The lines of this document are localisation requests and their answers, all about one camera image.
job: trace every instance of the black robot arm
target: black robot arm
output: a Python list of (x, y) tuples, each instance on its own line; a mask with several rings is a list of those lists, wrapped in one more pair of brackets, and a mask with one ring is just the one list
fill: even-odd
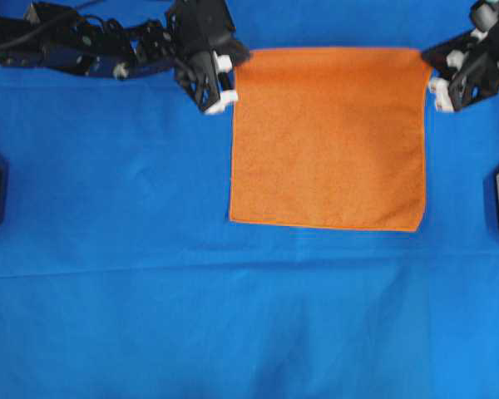
[(440, 74), (429, 83), (440, 111), (460, 111), (499, 92), (499, 0), (476, 2), (470, 18), (474, 30), (422, 54)]
[(0, 64), (119, 80), (174, 69), (198, 108), (214, 114), (237, 100), (228, 73), (250, 57), (234, 34), (225, 0), (175, 0), (165, 26), (150, 20), (128, 28), (34, 2), (23, 19), (0, 17)]

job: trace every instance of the blue tablecloth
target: blue tablecloth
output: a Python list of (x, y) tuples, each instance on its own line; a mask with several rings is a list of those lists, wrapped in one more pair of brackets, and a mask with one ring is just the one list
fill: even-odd
[[(463, 0), (229, 3), (251, 48), (422, 49), (471, 26)], [(499, 398), (499, 96), (426, 112), (416, 234), (232, 224), (230, 112), (202, 116), (170, 74), (0, 68), (0, 399)]]

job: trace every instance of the blue cloth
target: blue cloth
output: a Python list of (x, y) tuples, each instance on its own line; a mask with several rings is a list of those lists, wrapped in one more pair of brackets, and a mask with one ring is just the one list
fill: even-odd
[[(251, 48), (425, 48), (468, 29), (470, 5), (230, 1)], [(0, 68), (0, 399), (499, 398), (499, 96), (426, 109), (416, 234), (242, 225), (229, 112), (200, 115), (170, 74)]]

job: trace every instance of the microfiber cloth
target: microfiber cloth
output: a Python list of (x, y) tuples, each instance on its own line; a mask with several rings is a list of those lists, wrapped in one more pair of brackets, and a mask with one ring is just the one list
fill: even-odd
[(236, 71), (230, 219), (416, 231), (430, 74), (411, 49), (255, 52)]

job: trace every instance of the wire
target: wire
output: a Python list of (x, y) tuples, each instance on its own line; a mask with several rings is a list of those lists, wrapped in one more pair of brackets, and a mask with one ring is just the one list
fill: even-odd
[(0, 51), (7, 50), (8, 48), (18, 46), (19, 44), (23, 44), (23, 43), (33, 39), (35, 36), (39, 35), (40, 33), (46, 31), (48, 28), (53, 27), (61, 20), (65, 19), (67, 17), (70, 17), (72, 14), (82, 10), (83, 8), (91, 7), (91, 6), (94, 6), (100, 2), (105, 2), (105, 1), (106, 0), (91, 0), (89, 2), (84, 2), (78, 6), (75, 6), (74, 8), (59, 14), (58, 16), (54, 17), (50, 21), (43, 23), (37, 29), (35, 29), (29, 33), (26, 33), (25, 35), (17, 37), (16, 39), (13, 39), (9, 42), (5, 42), (5, 43), (0, 44)]
[(82, 19), (85, 21), (88, 21), (89, 19), (94, 19), (95, 21), (98, 21), (98, 23), (100, 23), (100, 27), (103, 30), (103, 32), (105, 32), (107, 30), (106, 22), (103, 19), (101, 19), (100, 17), (97, 17), (96, 15), (92, 15), (92, 14), (83, 15)]

